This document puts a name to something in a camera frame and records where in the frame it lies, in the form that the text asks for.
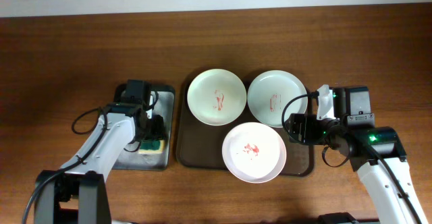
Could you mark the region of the green and yellow sponge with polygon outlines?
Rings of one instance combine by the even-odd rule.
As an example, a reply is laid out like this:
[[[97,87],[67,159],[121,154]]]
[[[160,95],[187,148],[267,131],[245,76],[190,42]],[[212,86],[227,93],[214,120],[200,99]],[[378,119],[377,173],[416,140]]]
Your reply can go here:
[[[145,140],[140,143],[138,153],[142,155],[159,155],[164,151],[164,140]]]

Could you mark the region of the pinkish white plate front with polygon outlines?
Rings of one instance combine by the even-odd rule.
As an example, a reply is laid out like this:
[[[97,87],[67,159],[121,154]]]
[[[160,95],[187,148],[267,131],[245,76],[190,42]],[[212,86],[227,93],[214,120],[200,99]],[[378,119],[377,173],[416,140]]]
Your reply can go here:
[[[287,159],[282,137],[273,128],[257,122],[242,123],[230,130],[221,153],[229,172],[252,184],[277,177]]]

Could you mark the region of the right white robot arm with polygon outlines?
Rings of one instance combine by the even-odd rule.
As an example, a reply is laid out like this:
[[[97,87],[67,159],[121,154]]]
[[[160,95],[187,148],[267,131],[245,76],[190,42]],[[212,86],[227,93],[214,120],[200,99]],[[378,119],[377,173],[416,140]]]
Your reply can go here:
[[[367,189],[380,223],[427,223],[410,176],[406,151],[391,127],[358,127],[338,119],[291,114],[281,120],[291,142],[339,150]]]

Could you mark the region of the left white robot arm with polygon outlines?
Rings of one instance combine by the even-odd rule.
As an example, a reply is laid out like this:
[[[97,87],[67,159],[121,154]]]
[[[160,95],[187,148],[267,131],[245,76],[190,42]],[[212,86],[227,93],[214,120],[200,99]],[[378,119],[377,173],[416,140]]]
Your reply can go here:
[[[35,223],[114,223],[105,182],[121,153],[134,145],[137,153],[147,142],[165,139],[165,120],[149,116],[149,107],[111,103],[99,114],[88,139],[58,170],[42,171],[27,206]]]

